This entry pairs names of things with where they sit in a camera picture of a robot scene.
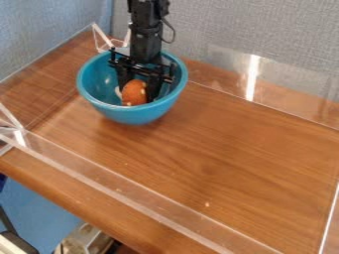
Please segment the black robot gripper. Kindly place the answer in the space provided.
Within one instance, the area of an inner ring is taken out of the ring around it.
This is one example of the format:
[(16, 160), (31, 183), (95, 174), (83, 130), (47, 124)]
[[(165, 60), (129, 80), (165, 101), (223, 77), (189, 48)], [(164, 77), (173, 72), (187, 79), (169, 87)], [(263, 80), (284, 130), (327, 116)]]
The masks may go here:
[(169, 0), (127, 0), (131, 14), (129, 48), (111, 48), (109, 66), (117, 74), (119, 90), (136, 75), (147, 79), (147, 101), (159, 96), (163, 80), (172, 81), (173, 64), (161, 57), (161, 44), (175, 41), (175, 30), (165, 16), (169, 14)]

